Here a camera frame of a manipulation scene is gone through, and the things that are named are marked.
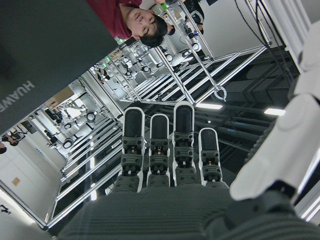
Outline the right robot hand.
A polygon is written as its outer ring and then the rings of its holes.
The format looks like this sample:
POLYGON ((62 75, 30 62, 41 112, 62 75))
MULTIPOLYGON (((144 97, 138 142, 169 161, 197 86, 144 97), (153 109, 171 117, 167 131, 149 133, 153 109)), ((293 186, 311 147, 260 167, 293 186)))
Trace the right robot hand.
POLYGON ((109 195, 86 204, 60 240, 317 240, 320 228, 292 205, 320 160, 320 24, 305 39, 293 97, 231 185, 223 181, 217 132, 200 130, 195 111, 174 107, 151 119, 147 187, 142 188, 144 113, 125 111, 121 170, 109 195))

